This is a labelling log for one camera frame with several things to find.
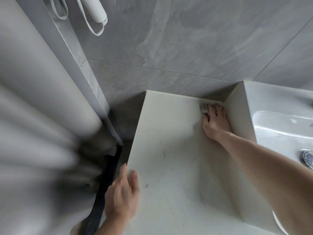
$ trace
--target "hand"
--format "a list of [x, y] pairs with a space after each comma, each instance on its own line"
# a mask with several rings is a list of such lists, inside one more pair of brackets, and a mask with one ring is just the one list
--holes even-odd
[[216, 112], [211, 104], [208, 104], [210, 121], [207, 116], [202, 116], [202, 127], [205, 134], [219, 142], [219, 135], [221, 133], [232, 133], [232, 128], [229, 124], [225, 108], [215, 104]]
[[128, 221], [135, 215], [139, 204], [138, 174], [131, 172], [127, 178], [127, 165], [123, 164], [119, 176], [105, 193], [104, 212], [108, 219], [123, 218]]

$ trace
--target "shower curtain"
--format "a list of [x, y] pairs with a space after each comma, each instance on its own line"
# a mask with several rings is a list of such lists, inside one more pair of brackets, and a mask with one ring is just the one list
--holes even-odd
[[17, 2], [0, 0], [0, 234], [69, 234], [92, 208], [99, 155], [115, 148]]

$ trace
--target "gray marble tile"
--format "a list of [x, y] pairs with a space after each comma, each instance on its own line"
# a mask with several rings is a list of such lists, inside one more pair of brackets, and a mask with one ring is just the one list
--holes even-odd
[[164, 70], [105, 63], [89, 64], [126, 139], [134, 137], [145, 90], [224, 100], [236, 82], [179, 74]]
[[255, 79], [274, 85], [313, 90], [313, 20]]
[[100, 1], [108, 23], [96, 37], [68, 0], [88, 58], [230, 80], [254, 79], [313, 8], [313, 0]]

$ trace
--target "drain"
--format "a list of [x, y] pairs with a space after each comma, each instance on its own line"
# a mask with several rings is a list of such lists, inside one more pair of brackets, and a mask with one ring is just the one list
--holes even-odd
[[313, 152], [311, 150], [300, 150], [299, 158], [304, 166], [307, 166], [308, 168], [313, 170]]

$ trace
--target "white device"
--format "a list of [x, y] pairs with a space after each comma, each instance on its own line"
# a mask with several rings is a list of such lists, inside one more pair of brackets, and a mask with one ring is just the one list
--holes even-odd
[[[64, 9], [66, 11], [66, 15], [65, 16], [59, 16], [58, 13], [57, 13], [57, 10], [55, 8], [55, 5], [54, 5], [54, 0], [50, 0], [51, 1], [51, 6], [52, 6], [52, 10], [53, 12], [56, 14], [56, 16], [61, 19], [61, 20], [65, 20], [67, 19], [68, 17], [68, 8], [67, 8], [67, 5], [66, 5], [66, 2], [65, 0], [61, 0], [62, 1], [62, 4], [64, 6]], [[89, 28], [89, 30], [96, 36], [99, 36], [102, 34], [103, 30], [104, 30], [104, 26], [107, 24], [108, 22], [108, 17], [106, 15], [106, 12], [105, 10], [103, 9], [101, 3], [99, 0], [77, 0], [77, 3], [79, 5], [79, 8], [80, 8], [80, 11], [81, 13], [83, 14], [84, 16], [84, 19], [86, 21], [86, 24]], [[87, 21], [87, 18], [86, 18], [86, 15], [85, 15], [85, 12], [84, 12], [84, 8], [83, 8], [83, 5], [82, 3], [84, 4], [84, 6], [87, 8], [87, 10], [89, 11], [90, 15], [92, 16], [93, 20], [96, 22], [96, 23], [101, 23], [102, 24], [102, 29], [99, 31], [99, 33], [95, 33], [92, 29], [92, 27], [90, 26], [90, 24], [88, 23]]]

